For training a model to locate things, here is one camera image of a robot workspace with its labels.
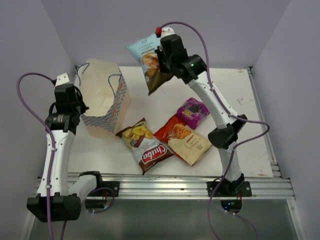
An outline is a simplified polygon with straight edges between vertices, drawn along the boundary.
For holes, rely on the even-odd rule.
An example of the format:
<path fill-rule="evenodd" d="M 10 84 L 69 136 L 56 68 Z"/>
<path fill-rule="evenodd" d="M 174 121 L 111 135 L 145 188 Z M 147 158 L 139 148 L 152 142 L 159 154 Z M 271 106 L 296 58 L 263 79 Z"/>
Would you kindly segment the light blue cassava chips bag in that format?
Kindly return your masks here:
<path fill-rule="evenodd" d="M 154 93 L 162 84 L 173 78 L 172 73 L 162 73 L 160 71 L 156 53 L 159 46 L 160 39 L 153 33 L 125 47 L 142 68 L 148 95 Z"/>

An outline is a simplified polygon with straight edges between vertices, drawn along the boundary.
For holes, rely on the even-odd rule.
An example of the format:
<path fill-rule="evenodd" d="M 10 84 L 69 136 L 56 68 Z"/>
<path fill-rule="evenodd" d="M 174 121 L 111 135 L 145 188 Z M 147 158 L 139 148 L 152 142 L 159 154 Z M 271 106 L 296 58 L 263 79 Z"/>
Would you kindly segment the brown Chuba cassava chips bag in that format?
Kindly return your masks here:
<path fill-rule="evenodd" d="M 145 118 L 128 126 L 116 134 L 131 150 L 144 175 L 157 163 L 173 156 L 173 153 L 158 140 L 148 128 Z"/>

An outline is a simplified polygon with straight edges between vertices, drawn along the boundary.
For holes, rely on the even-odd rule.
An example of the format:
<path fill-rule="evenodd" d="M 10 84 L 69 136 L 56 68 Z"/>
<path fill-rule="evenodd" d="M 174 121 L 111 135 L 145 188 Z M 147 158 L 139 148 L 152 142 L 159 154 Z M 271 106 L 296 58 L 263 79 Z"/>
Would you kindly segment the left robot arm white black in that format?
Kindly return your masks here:
<path fill-rule="evenodd" d="M 42 223 L 74 221 L 80 216 L 82 203 L 91 194 L 103 193 L 99 171 L 82 172 L 76 183 L 68 186 L 71 148 L 81 114 L 88 110 L 78 87 L 72 83 L 54 89 L 55 102 L 45 119 L 47 151 L 40 186 L 35 197 L 27 199 L 27 209 Z"/>

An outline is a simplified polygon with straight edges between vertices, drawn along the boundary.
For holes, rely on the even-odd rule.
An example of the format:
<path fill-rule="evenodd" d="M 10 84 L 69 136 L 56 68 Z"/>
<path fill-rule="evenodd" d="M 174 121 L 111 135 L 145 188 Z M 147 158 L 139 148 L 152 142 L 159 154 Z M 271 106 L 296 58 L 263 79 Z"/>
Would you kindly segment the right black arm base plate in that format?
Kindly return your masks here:
<path fill-rule="evenodd" d="M 213 197 L 251 197 L 253 195 L 250 182 L 242 178 L 233 182 L 224 179 L 222 183 L 220 183 L 219 178 L 216 178 L 215 180 L 207 181 L 206 187 L 209 197 L 215 189 Z"/>

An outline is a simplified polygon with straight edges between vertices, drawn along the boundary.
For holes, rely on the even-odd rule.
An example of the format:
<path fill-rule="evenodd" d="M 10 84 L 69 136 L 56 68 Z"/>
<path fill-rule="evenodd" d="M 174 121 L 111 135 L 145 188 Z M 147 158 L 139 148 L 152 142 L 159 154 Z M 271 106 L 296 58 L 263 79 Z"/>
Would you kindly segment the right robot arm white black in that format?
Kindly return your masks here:
<path fill-rule="evenodd" d="M 179 35 L 158 34 L 157 37 L 160 45 L 156 53 L 161 72 L 172 73 L 183 80 L 198 95 L 215 122 L 216 128 L 208 134 L 208 139 L 218 149 L 222 164 L 223 175 L 217 189 L 226 196 L 235 196 L 245 180 L 235 150 L 244 122 L 225 109 L 224 98 L 209 79 L 210 72 L 204 60 L 197 54 L 189 56 Z"/>

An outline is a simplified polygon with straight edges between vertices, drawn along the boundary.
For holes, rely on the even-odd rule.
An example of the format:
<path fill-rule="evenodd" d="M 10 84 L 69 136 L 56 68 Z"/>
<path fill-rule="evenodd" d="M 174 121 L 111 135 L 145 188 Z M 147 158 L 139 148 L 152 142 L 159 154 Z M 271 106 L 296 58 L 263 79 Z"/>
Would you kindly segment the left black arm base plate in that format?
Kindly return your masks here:
<path fill-rule="evenodd" d="M 102 184 L 101 187 L 108 188 L 104 189 L 103 196 L 105 197 L 115 197 L 117 198 L 119 196 L 119 191 L 121 188 L 121 183 L 119 180 L 115 178 L 108 178 L 108 177 L 102 177 Z"/>

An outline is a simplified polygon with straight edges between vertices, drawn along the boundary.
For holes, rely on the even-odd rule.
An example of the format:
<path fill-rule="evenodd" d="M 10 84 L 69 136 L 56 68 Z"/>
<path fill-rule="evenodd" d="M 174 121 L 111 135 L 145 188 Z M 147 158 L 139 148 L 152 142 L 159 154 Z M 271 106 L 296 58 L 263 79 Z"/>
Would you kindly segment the blue patterned paper bag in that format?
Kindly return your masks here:
<path fill-rule="evenodd" d="M 80 91 L 86 106 L 81 119 L 91 136 L 113 138 L 121 129 L 131 96 L 120 67 L 90 58 L 78 70 Z"/>

